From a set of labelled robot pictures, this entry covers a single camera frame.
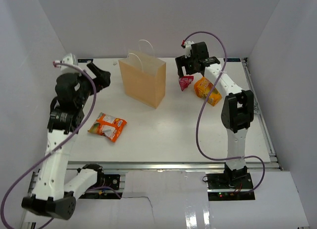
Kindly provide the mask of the orange Fox's candy bag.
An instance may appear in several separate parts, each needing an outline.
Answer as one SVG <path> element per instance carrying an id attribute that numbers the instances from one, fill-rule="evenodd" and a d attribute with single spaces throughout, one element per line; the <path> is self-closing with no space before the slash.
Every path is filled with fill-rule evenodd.
<path id="1" fill-rule="evenodd" d="M 114 143 L 121 135 L 126 124 L 127 121 L 124 119 L 100 113 L 88 132 L 107 137 Z"/>

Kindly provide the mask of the red snack packet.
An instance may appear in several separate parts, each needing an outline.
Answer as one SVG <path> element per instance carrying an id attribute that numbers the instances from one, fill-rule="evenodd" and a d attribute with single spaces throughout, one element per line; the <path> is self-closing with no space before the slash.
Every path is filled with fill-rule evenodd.
<path id="1" fill-rule="evenodd" d="M 192 75 L 179 77 L 178 82 L 179 82 L 181 91 L 184 91 L 186 88 L 188 88 L 189 85 L 193 82 L 193 80 L 194 80 L 194 76 Z"/>

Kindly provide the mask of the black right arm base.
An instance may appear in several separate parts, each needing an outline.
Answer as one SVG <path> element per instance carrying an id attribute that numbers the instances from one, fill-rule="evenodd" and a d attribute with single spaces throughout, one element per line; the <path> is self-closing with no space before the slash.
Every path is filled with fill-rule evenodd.
<path id="1" fill-rule="evenodd" d="M 203 176 L 202 181 L 207 184 L 209 201 L 252 201 L 255 193 L 250 173 L 244 178 L 229 182 L 223 173 L 210 173 Z"/>

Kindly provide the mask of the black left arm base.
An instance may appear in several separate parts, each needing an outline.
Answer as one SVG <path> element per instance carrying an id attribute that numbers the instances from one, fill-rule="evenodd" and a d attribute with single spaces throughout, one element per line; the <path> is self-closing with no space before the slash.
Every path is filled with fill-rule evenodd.
<path id="1" fill-rule="evenodd" d="M 120 189 L 121 175 L 105 174 L 102 184 L 99 186 L 91 186 L 80 199 L 120 199 L 122 192 Z"/>

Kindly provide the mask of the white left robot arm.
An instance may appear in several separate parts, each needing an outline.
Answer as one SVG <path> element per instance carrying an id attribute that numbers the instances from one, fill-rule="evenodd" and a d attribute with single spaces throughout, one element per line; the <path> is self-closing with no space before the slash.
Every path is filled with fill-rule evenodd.
<path id="1" fill-rule="evenodd" d="M 21 206 L 27 211 L 44 217 L 69 220 L 76 201 L 87 189 L 99 189 L 104 185 L 104 170 L 98 164 L 87 164 L 78 174 L 65 183 L 65 174 L 72 146 L 89 114 L 83 107 L 87 99 L 110 85 L 110 72 L 99 69 L 94 63 L 87 68 L 96 76 L 78 72 L 65 73 L 56 80 L 50 106 L 48 143 L 45 160 L 31 196 L 24 197 Z"/>

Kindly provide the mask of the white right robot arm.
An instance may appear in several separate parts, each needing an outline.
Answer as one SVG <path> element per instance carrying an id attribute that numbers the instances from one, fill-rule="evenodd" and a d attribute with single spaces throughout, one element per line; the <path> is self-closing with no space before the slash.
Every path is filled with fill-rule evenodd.
<path id="1" fill-rule="evenodd" d="M 248 128 L 254 120 L 254 94 L 243 90 L 222 69 L 216 57 L 210 57 L 205 42 L 184 41 L 185 55 L 175 59 L 178 75 L 201 73 L 224 99 L 221 122 L 227 130 L 227 158 L 224 164 L 224 184 L 231 189 L 241 184 L 247 175 L 245 142 Z"/>

